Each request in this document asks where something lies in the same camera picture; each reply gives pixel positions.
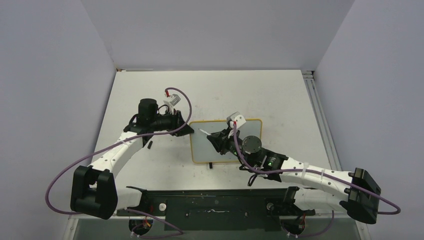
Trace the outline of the white whiteboard marker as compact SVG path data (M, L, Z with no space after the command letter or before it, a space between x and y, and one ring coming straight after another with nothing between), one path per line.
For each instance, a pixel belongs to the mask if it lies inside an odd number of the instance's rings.
M207 131L205 131L205 130L203 130L203 129L200 129L200 128L199 128L199 131L200 131L200 132L202 132L202 133L204 133L204 134L205 134L205 135L207 135L207 136L210 136L210 135L211 135L209 132L207 132Z

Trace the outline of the yellow framed small whiteboard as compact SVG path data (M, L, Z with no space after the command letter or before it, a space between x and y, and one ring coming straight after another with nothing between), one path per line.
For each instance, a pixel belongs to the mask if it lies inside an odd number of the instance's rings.
M225 120L192 121L194 130L190 138L192 161L195 164L238 163L234 138L228 137L229 126Z

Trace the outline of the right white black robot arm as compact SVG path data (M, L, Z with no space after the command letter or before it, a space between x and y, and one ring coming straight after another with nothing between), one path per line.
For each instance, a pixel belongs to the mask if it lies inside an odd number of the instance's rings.
M381 188L368 171L325 169L295 160L265 148L249 128L248 120L230 120L223 130L206 131L205 140L216 153L234 156L242 171L266 180L302 185L283 199L287 213L323 209L346 213L365 224L377 222Z

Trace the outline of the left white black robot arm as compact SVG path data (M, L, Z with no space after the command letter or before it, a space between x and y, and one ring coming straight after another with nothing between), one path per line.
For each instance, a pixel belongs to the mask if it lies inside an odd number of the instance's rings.
M139 188L116 186L115 178L134 154L146 146L153 136L181 137L194 133L175 108L176 100L164 101L166 111L152 98L143 98L138 112L124 127L116 143L107 147L104 154L88 166L78 166L72 179L70 208L72 211L109 219L116 211L130 208L136 215L149 210L149 201Z

